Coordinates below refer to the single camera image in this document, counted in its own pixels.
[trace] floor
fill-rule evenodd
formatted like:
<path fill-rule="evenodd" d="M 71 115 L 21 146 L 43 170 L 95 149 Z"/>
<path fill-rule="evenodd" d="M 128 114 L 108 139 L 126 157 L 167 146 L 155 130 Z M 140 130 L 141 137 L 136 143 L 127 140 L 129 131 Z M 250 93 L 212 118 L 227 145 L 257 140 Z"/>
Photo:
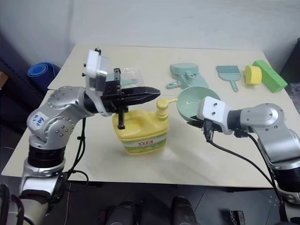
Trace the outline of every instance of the floor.
<path fill-rule="evenodd" d="M 1 171 L 9 160 L 21 135 L 8 127 L 1 126 Z M 0 176 L 0 182 L 9 185 L 11 192 L 17 194 L 20 178 Z M 175 196 L 184 196 L 192 204 L 197 220 L 202 225 L 226 225 L 229 210 L 242 210 L 247 225 L 273 225 L 279 221 L 278 202 L 271 189 L 228 193 L 224 187 L 142 184 L 142 183 L 103 183 L 102 187 L 83 186 L 72 183 L 72 189 L 80 192 L 65 192 L 62 201 L 45 218 L 44 225 L 99 225 L 99 212 L 108 206 L 122 201 L 141 201 L 153 196 L 166 207 Z"/>

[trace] green sponge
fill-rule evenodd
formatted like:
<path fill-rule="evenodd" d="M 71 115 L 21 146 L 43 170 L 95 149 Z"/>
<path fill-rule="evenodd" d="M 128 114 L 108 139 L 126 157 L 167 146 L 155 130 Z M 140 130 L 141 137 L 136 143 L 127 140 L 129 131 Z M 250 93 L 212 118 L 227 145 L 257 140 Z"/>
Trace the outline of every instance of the green sponge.
<path fill-rule="evenodd" d="M 262 70 L 262 82 L 270 91 L 277 92 L 281 91 L 285 86 L 287 86 L 287 82 L 275 72 L 265 61 L 257 60 L 254 61 L 252 66 L 259 67 Z"/>

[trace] handwritten label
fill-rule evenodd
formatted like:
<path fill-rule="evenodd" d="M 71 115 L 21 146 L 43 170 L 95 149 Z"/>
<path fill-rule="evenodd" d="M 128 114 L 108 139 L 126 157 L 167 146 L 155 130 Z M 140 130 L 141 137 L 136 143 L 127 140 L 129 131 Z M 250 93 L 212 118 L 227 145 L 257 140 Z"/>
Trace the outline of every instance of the handwritten label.
<path fill-rule="evenodd" d="M 42 128 L 43 123 L 45 123 L 47 119 L 49 119 L 49 117 L 39 111 L 32 116 L 29 126 L 33 130 L 39 130 L 40 128 Z"/>

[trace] white tabletop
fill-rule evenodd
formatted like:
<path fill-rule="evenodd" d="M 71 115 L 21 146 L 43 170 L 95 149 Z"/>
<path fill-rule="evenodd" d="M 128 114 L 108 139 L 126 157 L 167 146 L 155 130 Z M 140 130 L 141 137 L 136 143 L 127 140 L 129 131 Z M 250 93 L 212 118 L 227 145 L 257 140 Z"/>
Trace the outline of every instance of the white tabletop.
<path fill-rule="evenodd" d="M 81 77 L 84 72 L 83 63 L 86 62 L 88 50 L 94 47 L 76 45 L 49 88 L 84 86 L 84 79 Z M 239 92 L 235 93 L 229 82 L 218 77 L 215 69 L 217 65 L 238 65 L 243 72 L 245 66 L 251 65 L 254 60 L 267 61 L 262 52 L 123 46 L 102 46 L 101 50 L 104 56 L 109 57 L 111 69 L 140 68 L 146 83 L 160 89 L 165 98 L 173 98 L 181 91 L 179 88 L 165 89 L 165 84 L 174 81 L 169 71 L 170 64 L 194 62 L 199 65 L 200 73 L 210 88 L 228 105 L 241 109 L 261 103 L 275 103 L 283 108 L 288 127 L 300 134 L 300 116 L 284 90 L 271 93 L 263 84 L 248 87 L 242 78 L 237 82 Z M 129 109 L 155 110 L 155 103 L 154 100 Z M 201 130 L 187 125 L 180 117 L 176 104 L 170 105 L 169 116 L 170 131 L 166 147 L 161 151 L 139 156 L 131 156 L 125 152 L 115 134 L 111 117 L 105 118 L 97 114 L 88 118 L 86 152 L 76 169 L 85 171 L 91 181 L 270 187 L 250 164 L 206 143 Z M 80 135 L 81 128 L 80 121 L 70 137 L 65 154 L 65 170 L 70 168 L 75 158 L 79 143 L 76 137 Z M 22 175 L 23 161 L 28 154 L 29 134 L 26 130 L 2 175 Z M 267 173 L 263 159 L 250 139 L 216 133 L 214 142 L 249 158 Z M 71 180 L 84 180 L 84 177 L 74 174 Z"/>

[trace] white wall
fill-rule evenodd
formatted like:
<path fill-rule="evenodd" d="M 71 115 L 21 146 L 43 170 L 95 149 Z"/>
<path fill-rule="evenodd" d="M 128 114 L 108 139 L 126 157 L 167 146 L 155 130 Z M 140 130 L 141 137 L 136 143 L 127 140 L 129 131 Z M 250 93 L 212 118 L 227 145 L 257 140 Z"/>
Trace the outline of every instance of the white wall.
<path fill-rule="evenodd" d="M 263 50 L 280 70 L 300 37 L 299 0 L 1 0 L 3 37 L 31 65 L 74 43 Z"/>

